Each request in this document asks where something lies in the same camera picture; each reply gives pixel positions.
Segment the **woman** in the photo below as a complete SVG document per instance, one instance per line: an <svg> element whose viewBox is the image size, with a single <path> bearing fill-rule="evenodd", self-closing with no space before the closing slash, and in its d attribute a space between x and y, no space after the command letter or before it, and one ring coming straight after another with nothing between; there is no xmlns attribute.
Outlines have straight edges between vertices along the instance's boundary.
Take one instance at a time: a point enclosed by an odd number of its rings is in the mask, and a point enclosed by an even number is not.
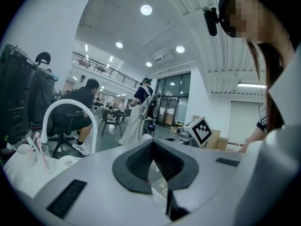
<svg viewBox="0 0 301 226"><path fill-rule="evenodd" d="M132 112L130 116L129 126L123 134L121 140L119 140L119 145L129 144L135 141L139 141L142 137L142 126L144 121L144 116L141 115L140 105L149 96L152 96L153 90L150 87L152 79L145 78L141 82L141 87L137 90L134 95L134 100L131 104Z"/></svg>
<svg viewBox="0 0 301 226"><path fill-rule="evenodd" d="M284 6L283 0L220 0L220 22L231 37L246 38L259 77L257 47L261 50L266 65L267 90L289 65L300 43L297 16L293 8ZM275 103L267 93L267 101L260 113L256 129L240 150L263 140L266 133L283 126L283 119Z"/></svg>

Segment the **white curved pipe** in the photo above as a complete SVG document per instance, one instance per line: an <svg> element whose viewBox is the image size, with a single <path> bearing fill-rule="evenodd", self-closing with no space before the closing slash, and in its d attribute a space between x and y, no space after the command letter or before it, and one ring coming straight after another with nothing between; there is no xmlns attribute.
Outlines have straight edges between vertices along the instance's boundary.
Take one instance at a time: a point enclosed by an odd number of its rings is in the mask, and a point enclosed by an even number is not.
<svg viewBox="0 0 301 226"><path fill-rule="evenodd" d="M48 107L48 109L46 110L45 116L44 116L44 120L43 120L43 128L42 128L42 133L41 133L41 142L43 144L46 144L47 141L48 141L48 138L47 138L47 122L48 122L48 118L49 118L50 113L52 112L52 110L54 108L56 108L58 105L62 105L62 104L76 105L79 108L83 109L83 111L85 111L88 114L88 116L90 117L90 119L92 121L92 124L93 124L93 137L92 137L91 153L95 153L96 136L97 136L97 123L96 123L95 117L93 116L92 112L88 109L88 107L86 107L81 102L78 102L76 100L71 100L71 99L57 100L53 104L51 104L50 107Z"/></svg>

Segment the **person in black shirt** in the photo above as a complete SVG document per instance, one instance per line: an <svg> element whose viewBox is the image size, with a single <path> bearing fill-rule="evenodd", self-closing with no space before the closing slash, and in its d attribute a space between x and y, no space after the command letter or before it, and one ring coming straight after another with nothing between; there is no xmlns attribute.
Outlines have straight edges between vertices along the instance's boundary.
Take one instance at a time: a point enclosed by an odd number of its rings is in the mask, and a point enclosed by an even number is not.
<svg viewBox="0 0 301 226"><path fill-rule="evenodd" d="M99 83L97 82L97 80L89 79L85 87L81 87L80 89L71 91L62 96L60 99L73 99L78 102L81 102L90 109L98 88ZM77 130L77 135L73 136L75 139L77 139L77 141L73 143L72 146L82 154L89 155L89 152L85 148L84 141L92 129L92 122L85 111L82 111L82 109L80 109L76 105L59 105L52 112L54 126L59 125L60 127L67 128L70 119L67 118L66 114L77 112L83 112L84 116L73 119L71 130Z"/></svg>
<svg viewBox="0 0 301 226"><path fill-rule="evenodd" d="M121 140L119 140L119 145L129 144L135 141L139 141L139 138L142 136L142 126L144 116L141 115L140 105L145 101L148 96L152 96L153 90L150 87L152 79L145 78L140 84L139 89L134 95L134 100L131 104L132 111L129 121L129 126L123 134Z"/></svg>

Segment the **balcony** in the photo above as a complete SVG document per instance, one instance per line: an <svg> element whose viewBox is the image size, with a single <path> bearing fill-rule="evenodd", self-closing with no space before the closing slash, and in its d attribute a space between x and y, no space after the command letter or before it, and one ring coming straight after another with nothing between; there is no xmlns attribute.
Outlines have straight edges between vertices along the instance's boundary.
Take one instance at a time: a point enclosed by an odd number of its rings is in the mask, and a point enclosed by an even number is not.
<svg viewBox="0 0 301 226"><path fill-rule="evenodd" d="M80 55L78 53L72 52L72 63L77 65L81 65L87 69L98 72L104 76L108 76L112 79L115 79L121 83L124 83L127 86L138 89L140 86L140 82L132 79L131 77L126 76L123 73L120 73L117 70L111 69L105 66L102 63L99 63L93 59L87 59L85 56Z"/></svg>

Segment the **navy shirt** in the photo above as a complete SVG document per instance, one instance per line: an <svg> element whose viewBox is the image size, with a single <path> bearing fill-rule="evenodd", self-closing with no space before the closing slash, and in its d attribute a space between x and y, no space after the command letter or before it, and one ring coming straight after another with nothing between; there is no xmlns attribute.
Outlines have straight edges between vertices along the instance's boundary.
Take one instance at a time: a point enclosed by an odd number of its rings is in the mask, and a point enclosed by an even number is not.
<svg viewBox="0 0 301 226"><path fill-rule="evenodd" d="M147 86L149 89L150 95L152 96L152 93L154 92L151 87ZM140 104L142 104L145 99L149 96L149 94L145 91L143 87L139 87L139 89L136 91L134 98L140 99Z"/></svg>
<svg viewBox="0 0 301 226"><path fill-rule="evenodd" d="M60 100L62 100L62 99L76 100L78 102L81 102L82 104L84 104L86 107L88 107L90 109L92 107L94 95L91 91L91 88L81 87L77 90L71 91L71 92L63 95L60 98ZM75 113L77 111L82 111L82 109L76 105L64 104L64 105L59 105L56 108L54 108L52 113L55 117L60 117L66 113Z"/></svg>

